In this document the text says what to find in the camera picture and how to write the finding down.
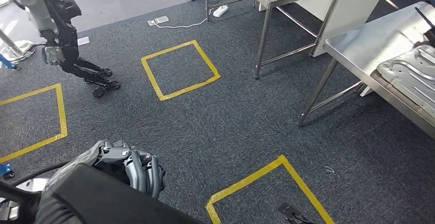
white power strip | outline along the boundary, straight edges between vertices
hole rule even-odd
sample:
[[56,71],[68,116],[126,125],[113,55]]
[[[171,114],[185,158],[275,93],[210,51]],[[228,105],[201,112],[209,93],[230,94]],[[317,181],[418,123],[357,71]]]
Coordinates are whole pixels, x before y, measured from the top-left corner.
[[221,17],[221,15],[223,15],[227,10],[228,6],[222,5],[213,12],[213,15],[214,17]]

blue stand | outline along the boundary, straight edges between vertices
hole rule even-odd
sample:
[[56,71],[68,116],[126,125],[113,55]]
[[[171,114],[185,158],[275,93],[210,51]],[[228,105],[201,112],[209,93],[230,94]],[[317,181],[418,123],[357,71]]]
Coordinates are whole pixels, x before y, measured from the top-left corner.
[[0,62],[2,62],[7,69],[15,69],[15,70],[19,70],[19,66],[15,65],[13,63],[11,63],[10,61],[6,60],[6,58],[4,56],[2,56],[0,54]]
[[0,174],[3,175],[3,179],[10,179],[15,176],[10,164],[0,164]]

floor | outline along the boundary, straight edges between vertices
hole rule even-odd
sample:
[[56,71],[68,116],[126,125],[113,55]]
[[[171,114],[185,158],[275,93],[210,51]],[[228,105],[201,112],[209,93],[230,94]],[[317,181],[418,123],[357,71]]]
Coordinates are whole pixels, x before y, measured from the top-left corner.
[[[414,3],[394,1],[401,7]],[[47,142],[10,161],[19,178],[70,160],[99,139],[122,139],[159,156],[167,170],[160,201],[204,223],[210,223],[205,206],[211,196],[258,170],[262,177],[213,204],[222,223],[284,224],[277,211],[283,202],[315,223],[325,220],[319,205],[336,223],[435,222],[433,140],[376,94],[346,95],[298,127],[295,119],[329,57],[302,52],[266,66],[254,80],[263,14],[251,3],[234,4],[221,18],[189,29],[158,29],[147,20],[167,15],[173,25],[199,22],[202,1],[81,30],[80,36],[91,38],[80,47],[81,55],[112,69],[112,79],[122,84],[100,99],[91,96],[93,86],[45,65],[39,52],[20,71],[0,69],[0,100],[50,87],[0,103],[0,155]],[[320,27],[300,7],[285,9],[312,30]],[[392,11],[380,1],[370,20]],[[312,42],[280,13],[272,16],[266,56]],[[193,40],[220,77],[159,100],[141,58]],[[147,64],[164,94],[214,75],[194,44]],[[338,66],[321,98],[356,81]],[[269,170],[277,158],[291,168]],[[301,190],[301,181],[319,205]]]

table leg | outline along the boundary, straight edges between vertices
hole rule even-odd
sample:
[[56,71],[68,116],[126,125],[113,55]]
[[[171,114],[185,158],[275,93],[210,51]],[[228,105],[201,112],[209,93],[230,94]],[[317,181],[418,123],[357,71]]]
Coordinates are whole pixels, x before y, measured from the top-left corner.
[[320,31],[317,34],[317,38],[315,39],[315,45],[316,45],[316,47],[313,47],[313,49],[310,52],[311,56],[314,55],[315,50],[319,46],[319,42],[320,42],[320,40],[323,37],[323,33],[325,32],[326,25],[328,24],[329,19],[331,18],[331,14],[332,14],[335,6],[337,5],[337,1],[338,0],[332,0],[331,5],[329,6],[329,9],[328,9],[328,12],[326,13],[325,19],[323,20],[322,26],[320,27]]
[[256,79],[258,79],[259,75],[260,75],[261,60],[263,58],[263,53],[264,53],[264,43],[266,41],[266,34],[267,34],[267,30],[269,28],[269,19],[270,19],[271,13],[272,13],[272,8],[266,9],[266,14],[264,15],[263,33],[261,34],[259,53],[258,53],[257,61],[255,64],[254,76]]
[[209,0],[205,0],[205,18],[207,19],[207,21],[210,21],[210,4],[209,4]]
[[304,124],[305,118],[307,118],[311,107],[313,107],[315,101],[317,100],[320,92],[322,91],[323,87],[325,86],[325,83],[328,81],[329,77],[331,76],[331,73],[335,69],[337,65],[337,60],[334,58],[329,63],[328,67],[325,70],[325,73],[323,74],[322,78],[320,79],[320,82],[317,84],[317,87],[315,88],[313,94],[311,95],[310,100],[308,101],[307,105],[305,106],[304,112],[299,116],[297,124],[299,126],[302,126]]

yellow tape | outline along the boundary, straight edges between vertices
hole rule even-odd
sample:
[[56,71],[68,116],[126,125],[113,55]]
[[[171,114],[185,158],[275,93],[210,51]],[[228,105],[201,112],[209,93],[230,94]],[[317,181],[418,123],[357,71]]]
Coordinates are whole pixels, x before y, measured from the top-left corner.
[[219,219],[216,209],[213,206],[213,203],[221,200],[224,197],[233,194],[234,192],[242,189],[243,187],[246,187],[247,185],[259,179],[260,177],[276,169],[280,165],[283,165],[286,168],[286,170],[289,172],[291,177],[298,184],[299,188],[304,192],[304,194],[310,200],[311,204],[315,207],[315,209],[318,211],[320,216],[323,218],[325,223],[334,224],[334,221],[331,219],[329,214],[326,212],[326,210],[323,208],[323,206],[320,204],[320,202],[317,200],[314,194],[310,191],[310,189],[307,187],[307,185],[304,183],[302,178],[298,175],[296,170],[292,167],[292,165],[284,155],[280,155],[276,160],[262,167],[261,169],[255,171],[253,174],[249,175],[248,177],[236,182],[235,184],[221,190],[218,193],[213,194],[205,206],[208,215],[210,216],[211,222],[213,224],[222,223],[221,220]]
[[296,181],[296,184],[298,184],[299,188],[308,197],[311,204],[314,206],[314,208],[317,210],[317,212],[323,218],[325,223],[334,224],[334,221],[329,216],[328,212],[326,212],[325,208],[323,208],[323,206],[320,204],[320,202],[317,200],[317,198],[314,196],[314,194],[311,192],[311,190],[308,188],[308,186],[305,184],[305,182],[302,180],[302,178],[298,175],[298,173],[293,168],[293,166],[290,164],[290,162],[287,160],[287,158],[284,155],[281,155],[278,157],[278,160],[280,160],[282,162],[284,167],[290,173],[291,177],[294,179],[294,181]]
[[[196,48],[198,53],[201,55],[203,60],[206,62],[207,66],[213,72],[213,77],[209,78],[208,80],[206,80],[204,82],[197,83],[197,84],[194,84],[194,85],[192,85],[190,87],[186,87],[186,88],[183,88],[181,90],[175,91],[173,93],[169,93],[169,94],[164,95],[162,93],[162,91],[160,90],[160,87],[157,84],[157,81],[155,80],[154,75],[152,74],[152,71],[151,71],[151,69],[150,69],[150,67],[149,67],[149,65],[147,63],[147,60],[150,59],[150,58],[153,58],[153,57],[156,57],[156,56],[168,53],[170,51],[174,51],[176,49],[179,49],[179,48],[182,48],[182,47],[185,47],[185,46],[189,46],[189,45],[193,45]],[[206,85],[206,84],[208,84],[210,82],[213,82],[213,81],[215,81],[215,80],[217,80],[218,78],[221,77],[218,74],[218,71],[217,71],[216,67],[213,65],[213,63],[211,63],[210,59],[207,57],[207,55],[205,54],[203,49],[201,49],[201,47],[199,46],[198,42],[196,42],[196,40],[192,40],[192,41],[189,41],[189,42],[186,42],[186,43],[183,43],[183,44],[180,44],[180,45],[177,45],[177,46],[165,49],[163,51],[159,51],[159,52],[153,53],[151,55],[144,56],[144,57],[142,57],[141,61],[142,61],[142,65],[144,66],[145,72],[147,73],[148,78],[149,78],[149,80],[151,82],[151,85],[152,85],[155,93],[157,94],[157,97],[160,100],[170,99],[170,98],[176,97],[176,96],[178,96],[180,94],[192,91],[192,90],[197,89],[199,87],[202,87],[202,86],[204,86],[204,85]]]
[[14,158],[16,158],[18,156],[21,156],[23,154],[26,154],[27,152],[36,150],[36,149],[38,149],[38,148],[40,148],[42,146],[48,145],[48,144],[50,144],[50,143],[52,143],[52,142],[54,142],[54,141],[56,141],[58,139],[61,139],[61,138],[63,138],[63,137],[68,135],[66,115],[65,115],[65,107],[64,107],[64,98],[63,98],[63,95],[62,95],[62,87],[61,87],[60,83],[52,85],[52,86],[44,87],[44,88],[41,88],[41,89],[38,89],[38,90],[35,90],[35,91],[32,91],[32,92],[28,92],[28,93],[25,93],[25,94],[22,94],[22,95],[13,97],[13,98],[9,98],[9,99],[3,100],[3,101],[0,101],[0,106],[1,105],[5,105],[5,104],[9,104],[11,102],[14,102],[14,101],[26,98],[26,97],[30,97],[30,96],[42,93],[42,92],[45,92],[45,91],[49,91],[49,90],[52,90],[52,89],[56,90],[57,110],[58,110],[58,114],[59,114],[59,122],[60,122],[60,127],[61,127],[61,133],[58,134],[58,135],[55,135],[53,137],[49,137],[47,139],[44,139],[43,141],[35,143],[35,144],[31,145],[31,146],[25,147],[25,148],[23,148],[21,150],[18,150],[16,152],[13,152],[13,153],[11,153],[9,155],[0,157],[0,162],[5,162],[5,161],[12,160],[12,159],[14,159]]

